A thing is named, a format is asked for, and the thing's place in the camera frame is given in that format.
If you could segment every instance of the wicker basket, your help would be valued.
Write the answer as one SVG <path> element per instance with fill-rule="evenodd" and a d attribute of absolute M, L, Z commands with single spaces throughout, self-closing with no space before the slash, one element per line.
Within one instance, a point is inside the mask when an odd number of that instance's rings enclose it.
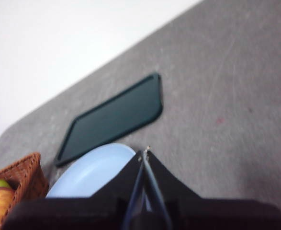
<path fill-rule="evenodd" d="M 15 190 L 15 196 L 0 222 L 2 224 L 11 209 L 22 200 L 45 197 L 49 183 L 40 167 L 40 153 L 34 152 L 0 170 L 0 179 Z"/>

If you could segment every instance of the light blue plate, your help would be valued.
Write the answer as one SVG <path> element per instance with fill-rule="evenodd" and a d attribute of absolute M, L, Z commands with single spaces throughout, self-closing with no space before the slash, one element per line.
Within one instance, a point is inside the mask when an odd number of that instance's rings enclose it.
<path fill-rule="evenodd" d="M 61 175 L 46 197 L 89 197 L 114 178 L 134 155 L 130 147 L 117 143 L 93 149 Z"/>

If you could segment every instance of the black plastic part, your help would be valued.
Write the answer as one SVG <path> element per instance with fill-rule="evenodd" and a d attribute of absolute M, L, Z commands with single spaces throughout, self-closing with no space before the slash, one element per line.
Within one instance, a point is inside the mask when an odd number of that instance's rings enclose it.
<path fill-rule="evenodd" d="M 61 166 L 110 143 L 159 117 L 162 112 L 160 75 L 153 73 L 117 96 L 75 118 L 55 157 Z"/>
<path fill-rule="evenodd" d="M 141 153 L 90 198 L 48 198 L 17 204 L 3 230 L 120 230 L 138 175 Z M 202 199 L 149 152 L 150 166 L 173 220 L 174 230 L 281 230 L 281 212 L 254 200 Z M 131 229 L 165 229 L 151 213 L 136 215 Z"/>

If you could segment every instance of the white wall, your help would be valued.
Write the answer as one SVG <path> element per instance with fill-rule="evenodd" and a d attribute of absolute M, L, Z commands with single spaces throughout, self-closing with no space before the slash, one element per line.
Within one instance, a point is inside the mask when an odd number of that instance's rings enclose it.
<path fill-rule="evenodd" d="M 0 135 L 199 0 L 0 0 Z"/>

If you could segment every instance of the gray carpet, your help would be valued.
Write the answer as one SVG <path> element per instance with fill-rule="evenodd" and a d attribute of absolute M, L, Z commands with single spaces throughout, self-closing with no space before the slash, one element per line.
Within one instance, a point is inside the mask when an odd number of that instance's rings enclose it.
<path fill-rule="evenodd" d="M 203 197 L 281 208 L 281 0 L 206 0 L 190 9 L 12 125 L 0 138 L 0 168 L 39 151 L 52 185 L 68 167 L 52 161 L 71 120 L 154 70 L 161 117 L 117 142 L 150 145 Z"/>

